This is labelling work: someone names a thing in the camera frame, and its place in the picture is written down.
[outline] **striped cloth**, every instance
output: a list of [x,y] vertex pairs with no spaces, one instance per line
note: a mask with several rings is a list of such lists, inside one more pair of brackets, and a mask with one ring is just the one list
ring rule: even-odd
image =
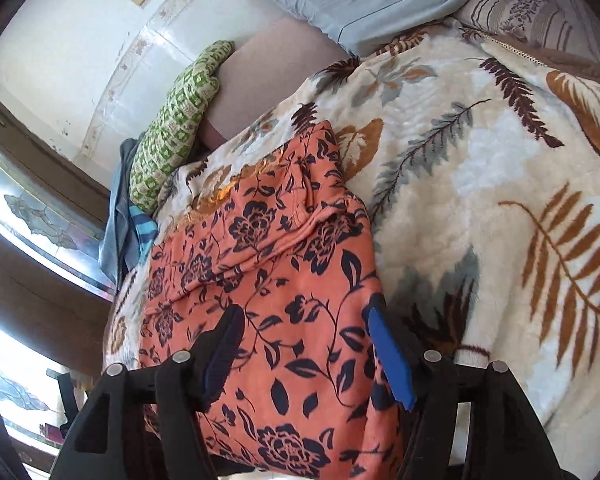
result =
[[138,236],[140,249],[140,260],[138,263],[141,264],[146,260],[151,247],[154,245],[155,237],[158,235],[158,225],[137,205],[131,204],[129,206],[129,215]]

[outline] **blue gripper pad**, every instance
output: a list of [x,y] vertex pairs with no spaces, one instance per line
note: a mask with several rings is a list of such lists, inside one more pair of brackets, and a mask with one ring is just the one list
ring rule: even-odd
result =
[[382,314],[376,308],[369,311],[369,333],[395,400],[400,402],[405,410],[411,411],[416,403],[411,367],[384,323]]

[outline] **metal screw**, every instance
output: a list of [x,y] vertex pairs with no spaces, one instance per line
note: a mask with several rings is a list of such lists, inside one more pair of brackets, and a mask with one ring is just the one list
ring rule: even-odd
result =
[[173,360],[177,363],[185,363],[189,359],[191,359],[191,354],[186,350],[180,350],[173,355]]
[[120,363],[113,363],[109,368],[107,368],[107,375],[111,377],[115,377],[116,375],[120,375],[122,370],[124,369],[123,365]]
[[425,361],[429,361],[430,363],[437,363],[438,361],[440,361],[440,359],[442,359],[442,355],[440,354],[440,352],[437,352],[435,350],[427,350],[426,352],[424,352],[424,359]]
[[509,367],[504,361],[494,361],[491,363],[491,366],[494,370],[496,370],[499,374],[503,374],[509,371]]

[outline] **fleece blanket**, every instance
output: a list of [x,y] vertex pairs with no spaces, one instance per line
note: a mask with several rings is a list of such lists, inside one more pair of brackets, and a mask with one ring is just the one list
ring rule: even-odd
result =
[[[365,203],[389,307],[456,362],[509,364],[581,479],[600,468],[600,84],[456,20],[336,63],[162,190],[156,243],[328,120]],[[112,306],[105,364],[139,366],[148,263]],[[466,449],[459,410],[453,460]]]

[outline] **pink cushion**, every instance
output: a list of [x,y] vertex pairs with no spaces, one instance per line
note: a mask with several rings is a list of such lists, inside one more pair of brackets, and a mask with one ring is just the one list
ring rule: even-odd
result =
[[220,91],[205,119],[210,149],[218,147],[219,133],[232,139],[287,97],[305,79],[330,64],[347,59],[347,53],[318,28],[284,17],[251,38],[216,72]]

